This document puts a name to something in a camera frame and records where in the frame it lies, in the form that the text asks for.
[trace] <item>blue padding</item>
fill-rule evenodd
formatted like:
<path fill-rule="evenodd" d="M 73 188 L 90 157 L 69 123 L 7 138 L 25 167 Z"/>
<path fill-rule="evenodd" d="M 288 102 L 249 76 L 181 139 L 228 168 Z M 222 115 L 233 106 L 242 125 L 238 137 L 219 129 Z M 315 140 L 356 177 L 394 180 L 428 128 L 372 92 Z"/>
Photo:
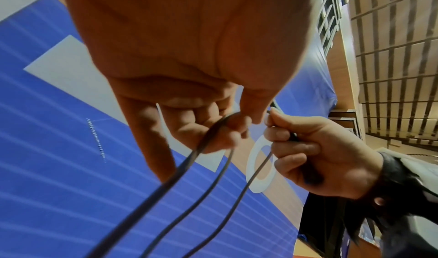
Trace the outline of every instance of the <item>blue padding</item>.
<path fill-rule="evenodd" d="M 0 23 L 0 258 L 82 257 L 159 185 L 126 125 L 94 122 L 104 160 L 86 119 L 108 115 L 23 70 L 68 35 L 80 40 L 57 0 L 39 0 Z M 108 257 L 137 257 L 215 176 L 195 164 Z M 232 165 L 152 257 L 177 258 L 202 241 L 244 185 Z M 224 230 L 195 256 L 290 258 L 296 236 L 263 194 L 249 191 Z"/>

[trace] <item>black cable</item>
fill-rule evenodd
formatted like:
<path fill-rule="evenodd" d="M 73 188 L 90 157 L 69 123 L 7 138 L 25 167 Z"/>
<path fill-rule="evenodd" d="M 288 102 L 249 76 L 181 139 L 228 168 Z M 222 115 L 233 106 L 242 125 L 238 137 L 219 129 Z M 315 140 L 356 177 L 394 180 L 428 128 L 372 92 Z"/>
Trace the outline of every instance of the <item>black cable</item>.
<path fill-rule="evenodd" d="M 200 198 L 198 198 L 198 200 L 196 200 L 195 203 L 193 203 L 186 211 L 184 211 L 184 213 L 179 215 L 174 221 L 172 221 L 168 226 L 166 226 L 157 237 L 155 237 L 155 239 L 147 246 L 146 250 L 144 250 L 144 252 L 140 255 L 140 258 L 148 257 L 149 254 L 151 254 L 154 248 L 158 245 L 158 243 L 164 238 L 164 236 L 166 236 L 177 224 L 180 223 L 180 221 L 182 221 L 193 210 L 195 210 L 195 208 L 198 207 L 201 204 L 201 202 L 211 193 L 211 191 L 216 187 L 217 183 L 222 178 L 228 166 L 230 165 L 231 158 L 233 157 L 233 153 L 234 153 L 234 149 L 232 149 L 231 152 L 229 153 L 227 162 L 225 163 L 223 169 L 220 171 L 219 175 L 210 185 L 210 187 L 202 194 Z"/>
<path fill-rule="evenodd" d="M 175 174 L 161 184 L 148 198 L 146 198 L 133 212 L 131 212 L 118 226 L 116 226 L 99 244 L 85 256 L 85 258 L 101 258 L 148 213 L 154 205 L 181 179 L 195 159 L 207 147 L 211 139 L 217 134 L 220 127 L 225 124 L 229 116 L 221 118 L 207 131 L 196 150 L 177 167 Z"/>
<path fill-rule="evenodd" d="M 248 183 L 245 185 L 245 187 L 243 188 L 242 192 L 240 193 L 239 197 L 237 198 L 236 202 L 233 204 L 232 208 L 230 209 L 230 211 L 228 212 L 228 214 L 225 216 L 225 218 L 223 219 L 223 221 L 219 224 L 219 226 L 215 229 L 215 231 L 213 231 L 213 233 L 211 233 L 210 236 L 208 236 L 205 240 L 203 240 L 199 245 L 195 246 L 194 248 L 192 248 L 192 250 L 190 250 L 186 255 L 184 255 L 182 258 L 189 258 L 191 257 L 193 254 L 195 254 L 198 250 L 200 250 L 201 248 L 205 247 L 211 240 L 214 239 L 214 237 L 216 237 L 216 235 L 219 234 L 219 232 L 222 230 L 222 228 L 224 228 L 225 224 L 227 224 L 228 220 L 231 218 L 231 216 L 233 215 L 234 211 L 236 210 L 237 206 L 239 205 L 240 201 L 242 200 L 243 196 L 245 195 L 246 191 L 248 190 L 248 188 L 250 187 L 252 181 L 256 178 L 257 174 L 263 169 L 263 167 L 266 165 L 266 163 L 269 161 L 269 159 L 271 158 L 272 153 L 270 152 L 268 154 L 268 156 L 266 157 L 266 159 L 263 161 L 263 163 L 260 165 L 260 167 L 255 171 L 255 173 L 252 175 L 251 179 L 248 181 Z"/>

